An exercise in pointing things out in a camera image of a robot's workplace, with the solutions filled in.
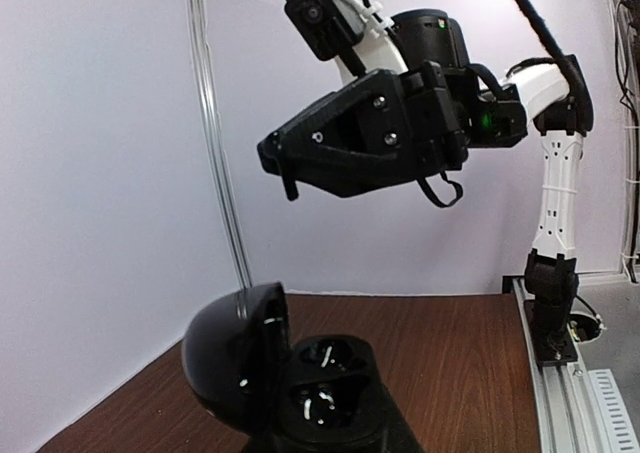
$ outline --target screw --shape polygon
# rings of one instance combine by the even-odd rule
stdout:
[[[387,99],[384,96],[379,96],[378,98],[373,100],[373,107],[376,110],[381,110],[385,106],[387,106]]]
[[[395,133],[387,133],[384,137],[384,142],[387,146],[395,146],[398,144],[398,135]]]

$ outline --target wooden table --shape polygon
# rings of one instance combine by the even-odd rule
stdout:
[[[373,345],[382,377],[427,453],[540,452],[513,295],[290,296],[289,307],[294,341],[335,333]],[[245,442],[197,404],[176,346],[40,452],[238,453]]]

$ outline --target black mounting base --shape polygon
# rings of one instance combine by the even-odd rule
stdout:
[[[389,438],[387,448],[379,453],[425,453],[418,440],[413,435],[411,428],[405,421],[402,413],[396,406],[389,391],[384,387],[384,392],[387,401],[389,401]],[[318,450],[318,451],[331,451],[332,453],[341,453],[340,447],[335,447],[331,450]],[[252,438],[249,443],[242,449],[241,453],[280,453],[275,449],[270,439],[258,439]]]
[[[531,341],[533,342],[533,351],[536,356],[537,365],[562,366],[578,361],[578,352],[568,330],[565,332],[564,337],[557,342],[559,348],[555,350],[549,346],[546,337],[537,335],[535,330],[531,328],[534,303],[533,300],[526,300],[524,302],[524,312],[527,315],[527,323],[531,331]]]

